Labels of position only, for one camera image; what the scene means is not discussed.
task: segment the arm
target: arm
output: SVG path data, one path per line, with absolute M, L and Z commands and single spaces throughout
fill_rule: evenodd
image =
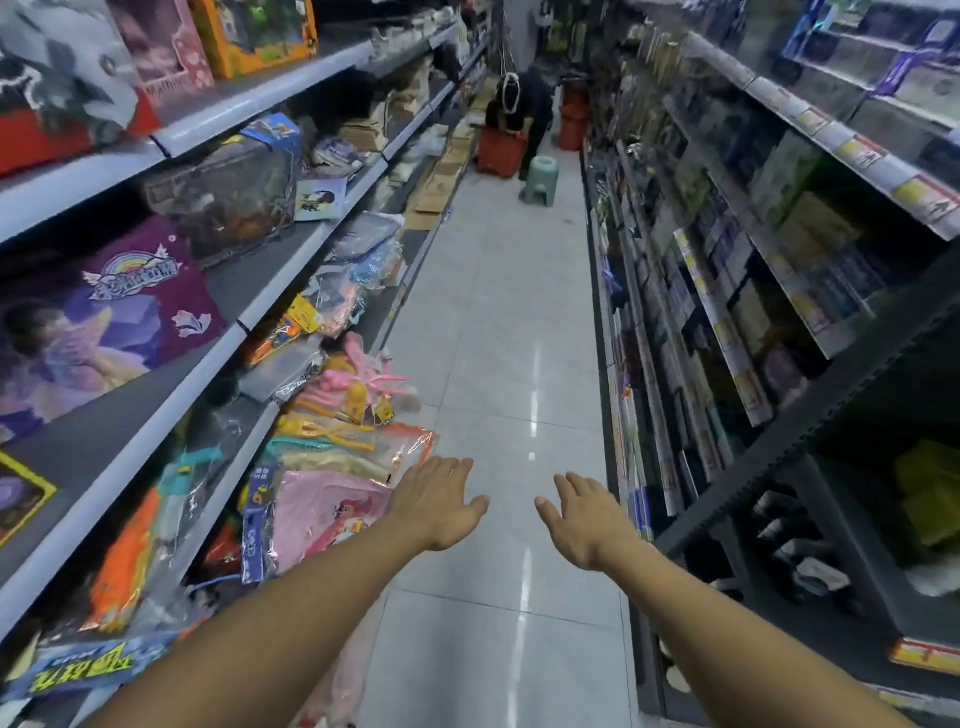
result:
M 472 467 L 434 457 L 411 468 L 379 522 L 204 624 L 84 728 L 286 728 L 390 580 L 476 528 L 490 500 L 464 505 Z
M 839 667 L 643 542 L 595 480 L 554 480 L 563 514 L 546 498 L 536 505 L 557 550 L 580 569 L 604 572 L 650 619 L 714 725 L 913 726 Z

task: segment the toy package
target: toy package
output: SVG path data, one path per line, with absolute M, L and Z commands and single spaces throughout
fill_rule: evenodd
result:
M 186 0 L 107 0 L 156 107 L 213 87 L 213 72 Z
M 0 3 L 0 175 L 159 126 L 105 0 Z
M 219 78 L 317 55 L 311 2 L 196 0 L 191 5 L 206 56 Z
M 33 432 L 226 328 L 187 240 L 162 217 L 35 278 L 8 261 L 0 290 L 0 442 Z
M 294 221 L 300 129 L 282 113 L 255 119 L 196 164 L 149 177 L 151 210 L 171 218 L 207 268 L 276 239 Z
M 0 452 L 0 546 L 28 521 L 57 489 Z

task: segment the shelf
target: shelf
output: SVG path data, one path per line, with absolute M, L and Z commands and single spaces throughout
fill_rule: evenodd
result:
M 165 159 L 152 140 L 139 139 L 0 180 L 0 246 Z
M 212 269 L 206 283 L 221 313 L 247 330 L 259 324 L 386 170 L 387 163 L 378 159 L 353 180 L 341 220 L 295 223 L 286 237 Z
M 949 597 L 919 594 L 884 546 L 855 494 L 876 500 L 886 491 L 878 476 L 860 468 L 805 455 L 785 469 L 814 522 L 840 555 L 844 570 L 872 613 L 912 642 L 960 648 L 960 605 Z
M 960 307 L 960 249 L 949 248 L 850 347 L 784 409 L 700 499 L 657 539 L 669 556 L 680 553 L 723 516 L 735 499 L 808 440 L 867 384 L 922 341 Z
M 653 298 L 657 307 L 660 309 L 663 325 L 667 332 L 666 349 L 674 359 L 673 370 L 678 373 L 681 379 L 681 391 L 693 425 L 691 428 L 693 430 L 693 439 L 700 453 L 700 460 L 704 466 L 707 481 L 712 483 L 723 471 L 723 461 L 720 459 L 720 452 L 713 440 L 713 434 L 707 419 L 707 412 L 701 401 L 693 374 L 690 371 L 690 362 L 689 357 L 686 355 L 684 340 L 673 320 L 672 310 L 669 304 L 670 299 L 664 283 L 666 278 L 663 275 L 662 263 L 656 255 L 650 223 L 647 221 L 643 207 L 640 205 L 639 196 L 636 193 L 633 169 L 631 168 L 630 160 L 627 158 L 623 142 L 616 142 L 616 151 L 619 156 L 620 167 L 626 176 L 630 207 L 633 208 L 634 219 L 636 220 L 636 224 L 640 229 L 640 235 L 645 241 L 648 250 L 646 257 L 651 271 L 650 277 L 647 280 L 647 286 L 652 290 Z
M 234 324 L 217 341 L 5 447 L 57 491 L 3 546 L 0 640 L 246 339 Z M 81 445 L 83 457 L 51 457 L 67 444 Z
M 869 687 L 946 701 L 952 704 L 952 715 L 944 717 L 960 717 L 956 677 L 890 662 L 891 637 L 877 625 L 840 612 L 832 603 L 799 605 L 781 597 L 762 565 L 743 544 L 731 519 L 720 521 L 711 535 L 723 547 L 741 584 L 744 605 L 753 612 Z M 914 720 L 921 715 L 930 717 L 915 712 L 908 715 Z
M 207 92 L 185 96 L 164 107 L 165 126 L 154 134 L 154 140 L 170 157 L 180 157 L 310 86 L 367 62 L 373 44 L 369 40 L 346 44 L 321 37 L 320 49 L 322 55 L 310 61 L 218 81 Z
M 960 193 L 855 133 L 782 85 L 758 76 L 702 36 L 688 33 L 684 49 L 702 57 L 795 131 L 837 158 L 944 240 L 960 235 Z
M 662 161 L 655 157 L 656 155 L 651 158 L 651 166 L 654 167 L 657 177 L 660 178 L 660 192 L 666 201 L 666 206 L 672 211 L 674 220 L 689 220 L 689 214 L 680 198 L 680 194 L 677 192 L 672 175 L 667 172 Z M 702 260 L 700 251 L 694 248 L 690 242 L 686 223 L 683 223 L 681 227 L 674 231 L 673 239 L 680 249 L 681 257 L 686 264 L 686 270 L 693 279 L 693 287 L 697 291 L 700 303 L 707 313 L 710 326 L 713 328 L 713 333 L 717 337 L 720 352 L 727 363 L 727 369 L 733 378 L 733 385 L 736 387 L 743 408 L 747 412 L 750 424 L 757 427 L 770 422 L 774 417 L 773 407 L 770 406 L 766 392 L 763 391 L 760 377 L 754 369 L 754 362 L 750 358 L 746 346 L 743 344 L 736 322 L 733 320 L 726 304 L 720 300 L 713 275 Z
M 693 125 L 677 109 L 669 96 L 663 99 L 663 106 L 670 114 L 674 124 L 680 129 L 693 149 L 698 161 L 707 171 L 714 186 L 727 201 L 727 206 L 740 227 L 747 233 L 754 248 L 766 262 L 770 271 L 797 315 L 817 343 L 820 351 L 832 359 L 849 346 L 854 334 L 843 322 L 833 323 L 827 314 L 809 295 L 810 286 L 806 278 L 794 271 L 779 252 L 775 234 L 751 210 L 750 197 L 743 187 L 727 172 L 720 157 L 709 148 L 696 133 Z

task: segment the boxed doll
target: boxed doll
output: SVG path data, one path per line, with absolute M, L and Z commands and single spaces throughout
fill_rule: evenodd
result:
M 0 3 L 0 174 L 159 122 L 105 0 Z
M 213 87 L 213 73 L 186 0 L 107 2 L 140 85 L 155 106 Z
M 219 78 L 317 55 L 317 26 L 309 0 L 189 2 L 206 56 Z
M 275 239 L 294 221 L 300 129 L 282 113 L 253 120 L 200 161 L 148 177 L 147 205 L 209 267 Z
M 216 339 L 226 327 L 169 220 L 36 276 L 0 279 L 0 443 Z

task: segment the store aisle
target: store aisle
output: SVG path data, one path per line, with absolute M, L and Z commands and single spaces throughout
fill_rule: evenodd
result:
M 441 455 L 472 457 L 476 532 L 397 578 L 360 728 L 631 725 L 619 594 L 575 570 L 534 509 L 553 473 L 605 475 L 577 155 L 550 209 L 468 171 L 387 341 Z

